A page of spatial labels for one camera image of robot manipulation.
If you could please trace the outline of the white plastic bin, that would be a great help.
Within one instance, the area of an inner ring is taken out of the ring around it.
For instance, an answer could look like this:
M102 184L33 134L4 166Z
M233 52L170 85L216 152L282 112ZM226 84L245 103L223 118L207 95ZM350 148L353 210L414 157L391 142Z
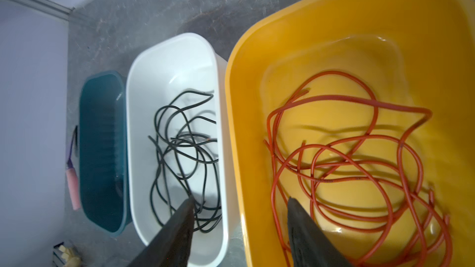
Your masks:
M126 84L132 220L146 245L194 199L188 265L217 267L239 210L226 112L226 61L195 33L138 55Z

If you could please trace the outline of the small wooden hand figure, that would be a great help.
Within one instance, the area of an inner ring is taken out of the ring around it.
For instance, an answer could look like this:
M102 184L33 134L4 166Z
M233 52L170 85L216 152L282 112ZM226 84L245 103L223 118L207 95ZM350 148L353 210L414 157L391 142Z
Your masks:
M82 259L74 252L71 247L64 244L58 244L53 247L53 267L81 267Z

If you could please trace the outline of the purple pink hairbrush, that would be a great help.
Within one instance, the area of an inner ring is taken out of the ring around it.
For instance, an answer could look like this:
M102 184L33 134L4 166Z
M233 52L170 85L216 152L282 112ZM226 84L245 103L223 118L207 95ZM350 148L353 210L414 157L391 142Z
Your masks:
M75 126L72 133L71 142L69 145L69 154L66 162L66 179L68 183L69 196L71 199L72 208L74 211L81 209L80 194L79 194L79 179L72 160L73 153L77 152L78 145L78 126Z

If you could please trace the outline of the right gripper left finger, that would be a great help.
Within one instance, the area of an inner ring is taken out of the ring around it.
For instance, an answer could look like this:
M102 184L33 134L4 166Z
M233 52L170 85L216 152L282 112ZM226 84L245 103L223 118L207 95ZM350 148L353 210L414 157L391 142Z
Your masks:
M130 267L186 267L194 233L194 199L184 201Z

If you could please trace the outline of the yellow plastic bin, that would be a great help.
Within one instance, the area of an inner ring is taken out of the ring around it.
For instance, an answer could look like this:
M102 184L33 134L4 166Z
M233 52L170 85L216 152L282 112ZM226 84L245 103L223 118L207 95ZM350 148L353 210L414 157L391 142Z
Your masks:
M475 264L475 0L302 0L225 89L250 266L293 265L290 198L356 267Z

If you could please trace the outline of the teal plastic bin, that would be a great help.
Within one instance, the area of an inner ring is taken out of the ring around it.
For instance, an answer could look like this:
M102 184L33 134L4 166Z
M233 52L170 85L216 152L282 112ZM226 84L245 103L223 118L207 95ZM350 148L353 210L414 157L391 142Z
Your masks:
M116 71L90 76L79 100L79 195L85 216L112 237L132 221L126 89Z

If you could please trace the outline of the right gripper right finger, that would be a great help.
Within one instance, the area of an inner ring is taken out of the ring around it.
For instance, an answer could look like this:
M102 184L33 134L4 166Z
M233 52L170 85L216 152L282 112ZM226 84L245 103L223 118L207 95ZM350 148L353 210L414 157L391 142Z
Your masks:
M288 200L288 235L294 266L352 267L294 198Z

